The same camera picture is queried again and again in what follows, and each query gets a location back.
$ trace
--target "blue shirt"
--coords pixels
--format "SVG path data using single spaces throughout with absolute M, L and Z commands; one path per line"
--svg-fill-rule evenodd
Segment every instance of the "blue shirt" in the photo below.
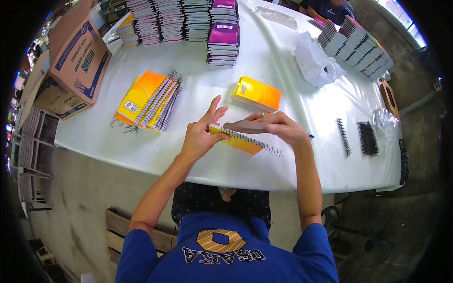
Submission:
M 330 3 L 330 0 L 310 0 L 308 5 L 321 17 L 329 19 L 337 25 L 343 24 L 345 15 L 354 19 L 354 15 L 347 7 L 346 2 L 340 6 L 334 6 Z
M 178 244 L 157 258 L 148 233 L 130 231 L 115 282 L 338 282 L 324 227 L 310 224 L 293 252 L 270 244 L 264 221 L 198 212 L 182 218 Z

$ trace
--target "gold letter o logo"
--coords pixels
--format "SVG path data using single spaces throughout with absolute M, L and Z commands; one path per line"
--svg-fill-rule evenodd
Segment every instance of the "gold letter o logo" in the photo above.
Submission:
M 228 236 L 229 244 L 219 244 L 214 242 L 214 240 L 212 239 L 213 233 L 219 233 Z M 197 243 L 203 249 L 213 253 L 234 252 L 240 250 L 245 244 L 247 244 L 242 239 L 238 232 L 224 229 L 211 229 L 199 232 L 197 237 Z

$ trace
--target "clear plastic bag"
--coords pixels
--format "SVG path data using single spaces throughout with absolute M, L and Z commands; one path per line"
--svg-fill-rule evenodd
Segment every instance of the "clear plastic bag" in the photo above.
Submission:
M 400 120 L 396 118 L 387 108 L 376 108 L 373 112 L 373 125 L 376 133 L 383 137 L 380 139 L 388 146 L 398 139 L 398 127 Z
M 311 41 L 308 31 L 300 34 L 294 56 L 304 79 L 318 88 L 333 83 L 346 73 L 334 58 L 327 57 L 317 41 Z
M 291 29 L 297 30 L 297 22 L 293 16 L 289 16 L 282 12 L 261 5 L 258 5 L 256 7 L 255 13 L 257 13 L 258 15 L 262 16 L 265 19 L 282 24 Z

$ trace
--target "person in dark shirt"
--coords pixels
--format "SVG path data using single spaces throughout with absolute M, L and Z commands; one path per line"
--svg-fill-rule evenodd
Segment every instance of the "person in dark shirt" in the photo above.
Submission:
M 220 98 L 214 98 L 199 121 L 188 124 L 181 153 L 137 205 L 115 282 L 338 282 L 322 225 L 323 197 L 311 141 L 283 112 L 246 119 L 270 123 L 266 129 L 294 151 L 302 234 L 292 253 L 270 244 L 269 192 L 237 189 L 225 197 L 216 186 L 184 182 L 214 144 L 231 140 L 224 133 L 208 133 L 228 109 L 217 108 Z M 150 237 L 173 192 L 177 244 L 158 257 Z
M 303 0 L 299 12 L 317 18 L 323 23 L 332 21 L 337 25 L 343 24 L 346 15 L 354 19 L 346 0 Z

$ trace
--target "white tablecloth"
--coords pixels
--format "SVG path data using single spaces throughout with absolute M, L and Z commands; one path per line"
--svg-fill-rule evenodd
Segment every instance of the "white tablecloth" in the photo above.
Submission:
M 298 30 L 258 16 L 254 13 L 257 5 L 295 17 Z M 220 123 L 243 119 L 255 111 L 231 99 L 239 77 L 247 75 L 281 89 L 279 110 L 315 135 L 312 145 L 323 193 L 398 184 L 401 160 L 396 141 L 385 147 L 378 139 L 378 157 L 363 156 L 360 150 L 356 121 L 371 120 L 373 110 L 383 105 L 377 83 L 341 64 L 346 75 L 318 89 L 303 79 L 294 58 L 300 33 L 309 31 L 312 37 L 321 33 L 308 22 L 307 16 L 260 0 L 239 0 L 239 15 L 241 47 L 233 69 L 207 66 L 206 43 L 162 43 L 126 50 L 119 47 L 120 41 L 111 43 L 109 48 L 115 53 L 96 104 L 67 121 L 59 121 L 55 144 L 121 167 L 160 175 L 180 152 L 187 124 L 202 117 L 215 96 L 222 95 L 219 106 L 229 106 Z M 125 134 L 118 122 L 111 126 L 119 103 L 137 75 L 146 70 L 168 74 L 173 69 L 184 75 L 184 89 L 166 132 Z M 341 118 L 346 128 L 352 150 L 349 158 L 344 155 L 336 118 Z M 284 156 L 279 158 L 264 150 L 253 156 L 218 143 L 194 165 L 187 181 L 246 189 L 294 190 L 292 149 L 270 134 L 261 134 L 259 139 L 284 150 Z

